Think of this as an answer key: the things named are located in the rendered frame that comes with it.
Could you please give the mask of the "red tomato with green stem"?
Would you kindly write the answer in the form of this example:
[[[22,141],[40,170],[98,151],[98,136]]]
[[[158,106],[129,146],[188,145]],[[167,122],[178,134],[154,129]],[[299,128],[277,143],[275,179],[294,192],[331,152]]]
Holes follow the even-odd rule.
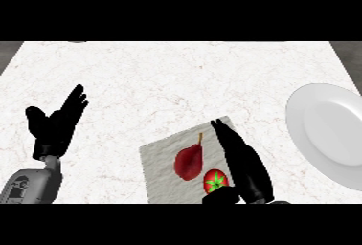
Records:
[[[213,168],[204,175],[204,191],[212,193],[220,187],[228,187],[229,181],[228,176],[222,170]]]

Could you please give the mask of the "white round plate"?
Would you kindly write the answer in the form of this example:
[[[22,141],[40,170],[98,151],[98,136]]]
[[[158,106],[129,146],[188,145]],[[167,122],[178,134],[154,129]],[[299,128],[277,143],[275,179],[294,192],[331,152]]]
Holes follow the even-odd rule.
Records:
[[[337,85],[308,84],[288,98],[285,123],[318,171],[362,191],[362,97]]]

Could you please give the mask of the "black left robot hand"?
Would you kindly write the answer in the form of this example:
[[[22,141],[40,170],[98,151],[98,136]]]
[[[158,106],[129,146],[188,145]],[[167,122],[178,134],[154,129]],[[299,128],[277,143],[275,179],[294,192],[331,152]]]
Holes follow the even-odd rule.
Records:
[[[45,111],[30,106],[25,109],[28,130],[36,137],[33,158],[43,161],[50,156],[62,157],[73,140],[76,126],[87,107],[86,93],[79,84],[59,110],[47,116]]]

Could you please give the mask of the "pale grey placemat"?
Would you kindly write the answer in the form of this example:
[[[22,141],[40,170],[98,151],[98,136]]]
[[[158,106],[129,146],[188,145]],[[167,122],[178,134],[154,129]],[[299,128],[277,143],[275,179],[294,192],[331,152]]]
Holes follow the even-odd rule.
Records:
[[[195,144],[203,147],[203,171],[195,179],[183,181],[175,171],[176,156]],[[204,176],[212,169],[223,172],[229,185],[234,185],[225,151],[210,122],[144,145],[139,150],[151,204],[201,204],[207,195]]]

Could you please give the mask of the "red pear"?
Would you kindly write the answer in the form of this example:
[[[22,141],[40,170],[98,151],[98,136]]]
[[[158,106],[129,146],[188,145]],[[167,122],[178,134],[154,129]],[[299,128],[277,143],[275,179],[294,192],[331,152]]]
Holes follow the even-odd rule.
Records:
[[[198,141],[203,141],[203,135],[198,135]],[[197,143],[185,148],[176,156],[175,171],[183,181],[195,179],[203,171],[203,146]]]

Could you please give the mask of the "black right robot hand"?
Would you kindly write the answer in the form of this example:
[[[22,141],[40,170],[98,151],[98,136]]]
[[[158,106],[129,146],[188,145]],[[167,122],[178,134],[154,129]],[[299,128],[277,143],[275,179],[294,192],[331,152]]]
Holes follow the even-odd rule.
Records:
[[[220,187],[214,190],[203,198],[203,203],[226,205],[237,204],[241,200],[247,204],[274,202],[271,175],[256,150],[247,145],[243,136],[222,120],[212,121],[212,126],[223,148],[234,186]]]

